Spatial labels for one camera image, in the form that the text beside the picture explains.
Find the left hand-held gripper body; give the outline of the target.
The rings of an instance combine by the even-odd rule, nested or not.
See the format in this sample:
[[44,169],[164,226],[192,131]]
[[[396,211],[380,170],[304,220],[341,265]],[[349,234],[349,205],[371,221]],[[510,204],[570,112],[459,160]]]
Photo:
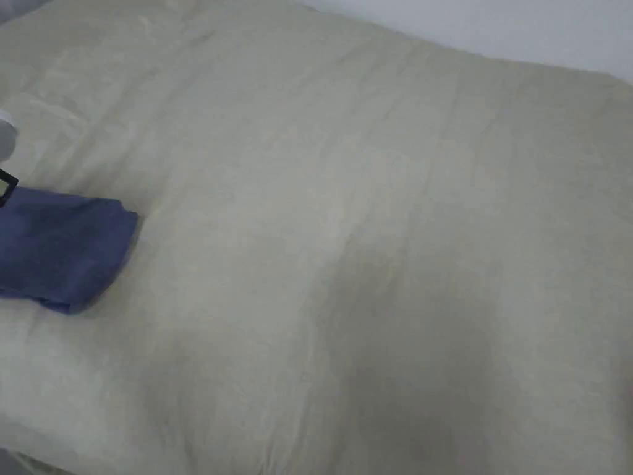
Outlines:
[[6,111],[0,111],[0,161],[7,161],[16,149],[18,130]]

